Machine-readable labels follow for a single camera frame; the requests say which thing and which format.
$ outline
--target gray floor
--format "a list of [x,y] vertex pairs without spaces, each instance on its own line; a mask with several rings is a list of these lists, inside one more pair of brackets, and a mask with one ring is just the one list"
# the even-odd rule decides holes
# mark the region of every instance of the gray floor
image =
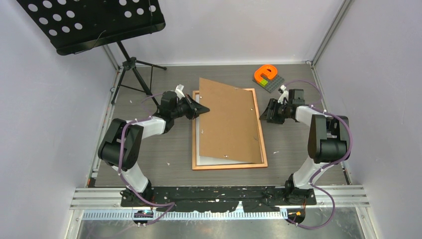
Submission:
[[[277,65],[279,75],[286,82],[295,79],[314,81],[309,65]],[[259,66],[178,66],[167,71],[154,69],[153,93],[173,90],[178,84],[185,86],[184,92],[192,94],[199,88],[199,77],[226,83],[240,88],[255,88],[258,108],[262,113],[270,98],[278,99],[279,93],[268,93],[252,82],[252,76]],[[138,68],[149,84],[150,68]],[[132,72],[128,72],[123,84],[140,89]],[[317,90],[306,83],[295,83],[291,87],[304,89],[305,100],[310,103],[319,98]],[[133,120],[148,116],[140,102],[143,93],[120,88],[114,109],[114,118]],[[154,112],[150,100],[147,108]],[[164,135],[145,139],[141,144],[138,164],[155,186],[226,186],[226,185],[283,185],[290,174],[297,171],[305,161],[309,128],[293,120],[283,125],[262,122],[268,167],[258,169],[192,170],[192,122],[186,118],[177,119],[174,127]],[[341,185],[345,179],[339,165],[325,172],[318,180],[319,185]],[[96,186],[124,186],[117,173],[101,163]]]
[[[331,214],[331,208],[306,209],[303,225],[319,226]],[[318,230],[305,230],[284,220],[160,221],[147,227],[134,227],[133,221],[83,221],[79,239],[363,239],[356,210],[337,208],[332,222]]]

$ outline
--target tripod leg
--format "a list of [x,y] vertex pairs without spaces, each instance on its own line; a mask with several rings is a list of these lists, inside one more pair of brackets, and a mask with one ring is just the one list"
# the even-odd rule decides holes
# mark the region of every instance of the tripod leg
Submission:
[[126,70],[125,70],[125,69],[123,69],[123,71],[121,72],[121,76],[120,76],[119,82],[118,82],[118,84],[117,84],[117,87],[116,87],[116,90],[115,90],[115,93],[114,93],[113,99],[111,100],[111,104],[112,104],[112,105],[114,105],[114,103],[115,103],[115,101],[116,101],[116,97],[117,97],[117,94],[118,94],[118,90],[120,89],[120,85],[121,85],[121,82],[123,81],[123,77],[124,77],[124,74],[125,74],[125,73],[126,73]]
[[163,69],[163,70],[167,70],[167,67],[165,67],[165,66],[159,66],[159,65],[151,64],[151,63],[148,63],[148,62],[145,62],[145,61],[138,61],[138,60],[136,60],[136,62],[139,63],[139,64],[143,64],[143,65],[157,67],[157,68],[160,68],[160,69]]
[[[151,90],[148,88],[148,86],[144,82],[144,80],[143,80],[141,74],[138,72],[138,70],[136,68],[133,68],[132,71],[135,74],[136,78],[138,79],[139,83],[141,84],[141,87],[143,88],[143,90],[145,91],[145,93],[148,96],[151,96],[152,95]],[[154,103],[155,103],[156,106],[159,106],[159,104],[158,104],[157,100],[155,99],[155,97],[153,97],[152,100],[154,101]]]

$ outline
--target tripod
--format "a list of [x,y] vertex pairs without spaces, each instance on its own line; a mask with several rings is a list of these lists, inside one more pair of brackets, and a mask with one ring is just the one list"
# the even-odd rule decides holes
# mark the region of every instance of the tripod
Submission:
[[[117,45],[119,46],[121,52],[123,53],[124,57],[126,58],[126,61],[123,62],[123,71],[122,71],[121,76],[119,78],[119,82],[118,82],[118,84],[116,86],[115,94],[113,96],[113,99],[111,100],[111,104],[114,105],[115,100],[116,100],[116,97],[117,97],[117,94],[118,94],[118,90],[120,89],[120,86],[129,88],[129,89],[132,89],[132,90],[135,90],[135,91],[140,91],[140,92],[145,93],[148,96],[151,96],[152,95],[152,93],[151,93],[152,71],[153,71],[154,67],[157,67],[157,68],[160,68],[160,69],[163,69],[163,70],[167,70],[167,67],[159,66],[159,65],[155,65],[155,64],[151,64],[151,63],[144,62],[144,61],[138,61],[136,59],[136,57],[129,57],[129,54],[127,53],[127,51],[124,48],[124,46],[121,43],[121,41],[117,41]],[[147,86],[147,84],[145,83],[145,81],[143,80],[143,78],[141,77],[141,74],[139,74],[138,70],[136,69],[136,63],[140,63],[140,64],[147,65],[147,66],[151,66],[151,79],[149,81],[149,87]],[[121,84],[121,82],[122,82],[122,80],[124,78],[124,74],[126,73],[126,71],[129,71],[129,70],[132,70],[133,71],[133,73],[135,74],[136,79],[139,81],[141,87],[143,88],[143,91],[142,90],[139,90],[139,89],[136,89],[136,88],[133,88],[133,87],[129,87],[129,86],[125,86],[125,85],[122,85]],[[152,100],[154,101],[155,105],[158,106],[158,102],[155,99],[155,97],[153,97]]]

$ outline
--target cardboard panel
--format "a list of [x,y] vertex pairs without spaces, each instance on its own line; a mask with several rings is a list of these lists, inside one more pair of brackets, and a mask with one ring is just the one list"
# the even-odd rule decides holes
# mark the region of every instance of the cardboard panel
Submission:
[[259,130],[251,91],[200,78],[199,155],[262,163]]

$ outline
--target gray wood surface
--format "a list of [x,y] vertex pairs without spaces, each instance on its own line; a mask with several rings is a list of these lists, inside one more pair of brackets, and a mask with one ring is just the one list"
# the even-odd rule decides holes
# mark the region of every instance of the gray wood surface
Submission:
[[[276,65],[278,74],[289,82],[304,79],[314,82],[309,65]],[[278,99],[279,93],[268,93],[252,82],[257,65],[235,66],[174,66],[167,71],[154,69],[152,92],[162,93],[173,90],[178,84],[185,86],[184,92],[192,94],[199,89],[199,77],[237,86],[255,88],[258,108],[262,113],[270,98]],[[140,74],[149,84],[151,69],[139,67]],[[132,72],[127,72],[123,84],[140,88]],[[306,83],[294,83],[292,88],[304,89],[306,102],[319,99],[318,91]],[[124,120],[144,119],[148,113],[140,103],[145,98],[141,92],[120,88],[114,109],[114,118]],[[154,112],[152,100],[145,103],[147,110]],[[291,119],[283,125],[262,122],[268,167],[230,170],[192,170],[192,122],[186,118],[175,120],[173,128],[164,135],[156,135],[142,141],[138,164],[145,176],[155,186],[226,186],[226,185],[284,185],[290,174],[297,171],[305,161],[309,128]],[[325,172],[318,185],[345,184],[339,165]],[[96,186],[124,186],[117,173],[105,163],[101,163]]]

